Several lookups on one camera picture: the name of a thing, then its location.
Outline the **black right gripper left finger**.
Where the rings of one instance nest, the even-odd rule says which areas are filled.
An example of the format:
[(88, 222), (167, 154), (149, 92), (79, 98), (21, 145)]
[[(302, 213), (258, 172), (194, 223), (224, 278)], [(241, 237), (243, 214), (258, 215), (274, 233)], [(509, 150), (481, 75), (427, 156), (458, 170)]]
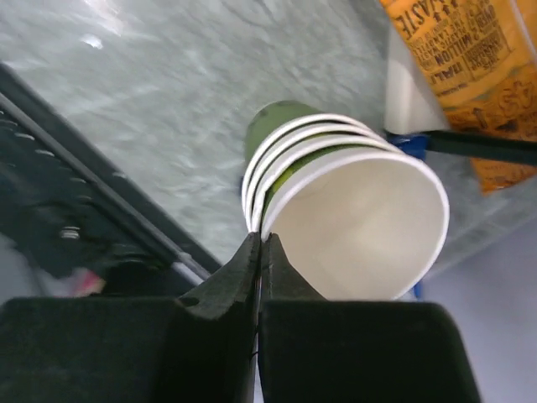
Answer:
[(258, 304), (259, 233), (180, 298), (180, 395), (189, 402), (250, 402)]

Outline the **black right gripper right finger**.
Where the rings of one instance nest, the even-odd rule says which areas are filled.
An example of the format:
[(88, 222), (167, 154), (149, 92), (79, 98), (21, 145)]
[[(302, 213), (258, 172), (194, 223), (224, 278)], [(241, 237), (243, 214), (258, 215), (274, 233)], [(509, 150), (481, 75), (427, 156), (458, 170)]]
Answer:
[(331, 400), (331, 303), (289, 262), (276, 235), (262, 244), (258, 357), (266, 402)]

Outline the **green paper coffee cup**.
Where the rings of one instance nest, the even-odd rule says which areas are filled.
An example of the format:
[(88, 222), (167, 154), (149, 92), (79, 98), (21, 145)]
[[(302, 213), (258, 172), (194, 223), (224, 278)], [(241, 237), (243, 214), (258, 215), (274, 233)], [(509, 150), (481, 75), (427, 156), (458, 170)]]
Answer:
[(338, 148), (292, 164), (255, 204), (253, 226), (329, 300), (392, 300), (430, 270), (446, 241), (446, 190), (426, 164), (410, 190), (406, 155)]

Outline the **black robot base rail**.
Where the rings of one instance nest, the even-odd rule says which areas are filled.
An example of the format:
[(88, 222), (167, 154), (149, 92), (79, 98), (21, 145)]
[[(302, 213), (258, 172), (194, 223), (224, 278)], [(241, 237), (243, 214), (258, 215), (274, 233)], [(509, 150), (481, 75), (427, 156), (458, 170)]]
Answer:
[(1, 69), (1, 233), (44, 281), (178, 296), (218, 261), (9, 67)]

